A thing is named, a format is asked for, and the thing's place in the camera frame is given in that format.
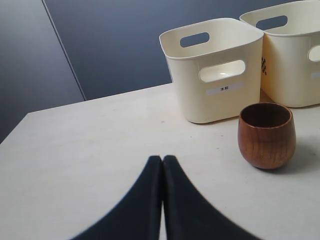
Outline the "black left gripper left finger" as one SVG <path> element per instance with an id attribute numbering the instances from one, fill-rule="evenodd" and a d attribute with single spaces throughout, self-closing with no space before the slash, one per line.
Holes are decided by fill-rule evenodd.
<path id="1" fill-rule="evenodd" d="M 163 162 L 152 155 L 130 190 L 105 216 L 74 240 L 158 240 L 163 200 Z"/>

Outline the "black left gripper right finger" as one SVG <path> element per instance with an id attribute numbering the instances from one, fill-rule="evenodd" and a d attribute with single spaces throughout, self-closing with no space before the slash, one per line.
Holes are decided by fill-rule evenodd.
<path id="1" fill-rule="evenodd" d="M 178 159 L 163 159 L 163 205 L 168 240 L 256 240 L 212 206 L 190 181 Z"/>

